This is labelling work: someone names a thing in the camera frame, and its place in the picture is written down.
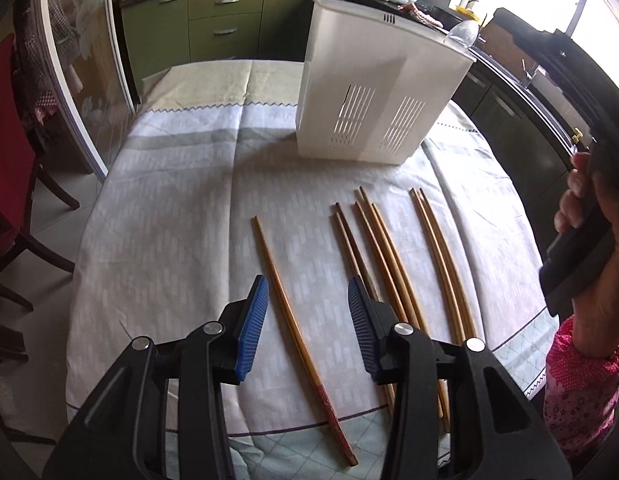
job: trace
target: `human hand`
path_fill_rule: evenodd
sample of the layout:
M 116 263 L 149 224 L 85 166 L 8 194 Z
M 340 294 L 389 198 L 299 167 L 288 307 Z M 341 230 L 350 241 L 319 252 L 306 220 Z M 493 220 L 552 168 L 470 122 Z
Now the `human hand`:
M 614 252 L 603 272 L 586 290 L 572 300 L 574 329 L 572 342 L 584 356 L 606 358 L 619 345 L 619 192 L 600 173 L 587 176 L 589 153 L 572 156 L 574 169 L 567 178 L 569 190 L 563 193 L 560 209 L 554 216 L 556 231 L 564 233 L 579 227 L 584 220 L 578 199 L 593 188 L 615 238 Z

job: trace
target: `kitchen cabinet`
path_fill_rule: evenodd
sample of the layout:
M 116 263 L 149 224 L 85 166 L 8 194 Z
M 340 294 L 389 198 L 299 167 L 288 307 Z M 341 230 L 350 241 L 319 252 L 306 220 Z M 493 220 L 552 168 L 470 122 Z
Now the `kitchen cabinet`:
M 188 0 L 190 20 L 228 14 L 255 14 L 262 9 L 263 0 Z
M 471 68 L 454 92 L 451 100 L 458 104 L 468 116 L 471 116 L 491 86 L 492 83 L 487 77 L 478 70 Z
M 189 63 L 187 0 L 148 0 L 122 9 L 125 43 L 139 96 L 142 79 Z
M 313 0 L 263 0 L 258 57 L 303 61 L 313 6 Z
M 495 86 L 471 119 L 512 179 L 523 205 L 532 204 L 565 173 L 565 164 L 541 131 Z
M 536 245 L 543 260 L 547 258 L 547 248 L 554 241 L 557 232 L 554 229 L 554 215 L 558 202 L 567 190 L 568 171 L 563 173 L 541 196 L 525 207 L 529 224 L 534 232 Z
M 192 62 L 254 59 L 258 54 L 261 14 L 231 14 L 189 22 Z

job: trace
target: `metal bolt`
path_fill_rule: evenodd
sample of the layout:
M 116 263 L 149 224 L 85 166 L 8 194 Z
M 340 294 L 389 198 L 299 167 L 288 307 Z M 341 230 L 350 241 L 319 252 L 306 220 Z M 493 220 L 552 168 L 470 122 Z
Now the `metal bolt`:
M 223 325 L 218 321 L 210 321 L 203 326 L 203 332 L 207 335 L 217 335 L 223 332 Z
M 132 341 L 132 348 L 135 350 L 146 350 L 149 346 L 150 340 L 144 335 L 137 337 L 134 341 Z
M 414 328 L 408 323 L 396 323 L 394 332 L 400 335 L 410 335 L 414 333 Z
M 485 349 L 485 343 L 476 337 L 467 340 L 467 348 L 473 352 L 482 352 Z

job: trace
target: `table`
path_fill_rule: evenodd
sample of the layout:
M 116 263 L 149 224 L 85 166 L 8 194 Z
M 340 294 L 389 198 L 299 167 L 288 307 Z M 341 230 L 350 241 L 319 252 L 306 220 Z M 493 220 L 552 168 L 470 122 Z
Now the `table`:
M 223 390 L 237 476 L 377 478 L 389 419 L 363 368 L 347 307 L 347 263 L 330 219 L 340 202 L 365 240 L 350 208 L 358 186 L 388 222 L 432 337 L 451 340 L 408 195 L 419 186 L 448 239 L 481 337 L 526 394 L 544 383 L 557 322 L 539 286 L 541 259 L 512 182 L 480 132 L 450 102 L 402 166 L 300 158 L 294 118 L 301 73 L 299 63 L 214 61 L 174 67 L 148 82 L 78 253 L 70 417 L 132 338 L 183 338 L 246 297 L 256 274 L 267 275 L 250 223 L 258 215 L 360 464 L 347 468 L 321 426 L 325 417 L 270 300 L 253 370 L 241 386 Z M 172 457 L 177 396 L 171 384 Z M 440 447 L 444 460 L 445 438 Z

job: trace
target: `floral sleeve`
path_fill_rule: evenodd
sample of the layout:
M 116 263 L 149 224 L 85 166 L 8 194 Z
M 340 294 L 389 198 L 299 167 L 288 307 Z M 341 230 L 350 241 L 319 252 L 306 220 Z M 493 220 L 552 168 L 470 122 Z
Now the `floral sleeve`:
M 619 347 L 606 359 L 584 357 L 572 345 L 573 316 L 547 354 L 544 416 L 568 458 L 598 443 L 619 400 Z

